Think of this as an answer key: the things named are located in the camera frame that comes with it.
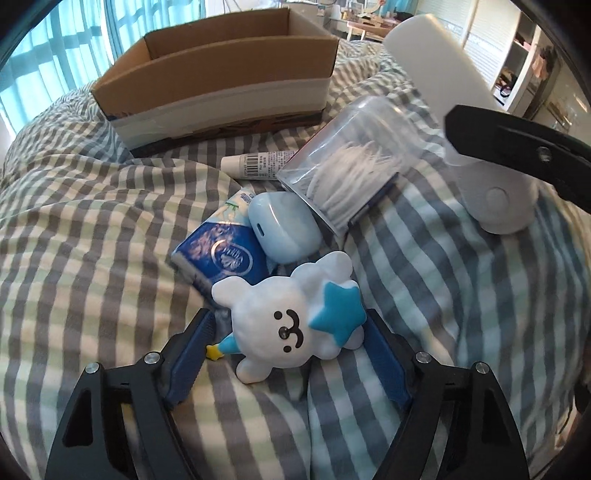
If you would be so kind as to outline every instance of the window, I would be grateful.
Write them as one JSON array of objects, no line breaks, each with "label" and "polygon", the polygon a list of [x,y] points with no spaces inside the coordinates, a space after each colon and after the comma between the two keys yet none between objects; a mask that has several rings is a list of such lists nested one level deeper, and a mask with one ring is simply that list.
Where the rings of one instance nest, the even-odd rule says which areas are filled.
[{"label": "window", "polygon": [[0,114],[18,132],[147,32],[204,16],[204,0],[62,0],[0,71]]}]

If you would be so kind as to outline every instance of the clear plastic container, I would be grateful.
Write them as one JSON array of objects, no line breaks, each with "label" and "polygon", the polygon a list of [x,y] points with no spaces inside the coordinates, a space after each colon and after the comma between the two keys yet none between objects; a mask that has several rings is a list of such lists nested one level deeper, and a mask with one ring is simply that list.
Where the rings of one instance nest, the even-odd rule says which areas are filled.
[{"label": "clear plastic container", "polygon": [[337,236],[383,197],[424,145],[415,127],[385,97],[345,107],[277,173]]}]

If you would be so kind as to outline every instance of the tissue pack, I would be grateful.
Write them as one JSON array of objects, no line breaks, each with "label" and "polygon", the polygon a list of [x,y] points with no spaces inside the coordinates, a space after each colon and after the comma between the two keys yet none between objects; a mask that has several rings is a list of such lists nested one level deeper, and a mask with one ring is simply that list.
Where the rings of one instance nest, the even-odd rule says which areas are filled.
[{"label": "tissue pack", "polygon": [[269,276],[265,252],[248,220],[254,196],[247,189],[238,191],[170,255],[171,262],[208,298],[212,285],[223,278],[238,276],[255,285]]}]

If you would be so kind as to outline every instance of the cardboard box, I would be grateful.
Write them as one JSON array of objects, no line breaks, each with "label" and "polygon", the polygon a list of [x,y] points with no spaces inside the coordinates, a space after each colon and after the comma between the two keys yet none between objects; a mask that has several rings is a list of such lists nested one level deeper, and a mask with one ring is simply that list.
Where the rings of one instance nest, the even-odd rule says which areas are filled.
[{"label": "cardboard box", "polygon": [[220,15],[148,33],[92,93],[131,150],[313,125],[337,47],[287,8]]}]

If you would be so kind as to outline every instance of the bed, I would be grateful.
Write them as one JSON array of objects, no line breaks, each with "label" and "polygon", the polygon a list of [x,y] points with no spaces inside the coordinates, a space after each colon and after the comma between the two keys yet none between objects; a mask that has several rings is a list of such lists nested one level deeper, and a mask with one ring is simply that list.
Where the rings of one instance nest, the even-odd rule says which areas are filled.
[{"label": "bed", "polygon": [[[379,44],[342,41],[323,123],[362,95],[387,96],[426,142],[416,168],[346,239],[366,307],[442,363],[487,362],[537,472],[570,418],[589,331],[587,217],[543,186],[528,229],[484,232],[405,73]],[[84,366],[134,363],[204,305],[167,255],[240,188],[217,169],[221,157],[298,148],[317,129],[133,158],[86,88],[19,134],[0,174],[0,433],[31,479],[43,477]],[[220,320],[218,337],[228,329]],[[235,367],[207,362],[174,412],[204,479],[372,478],[400,420],[363,348],[250,386]],[[444,437],[442,427],[425,479],[435,477]]]}]

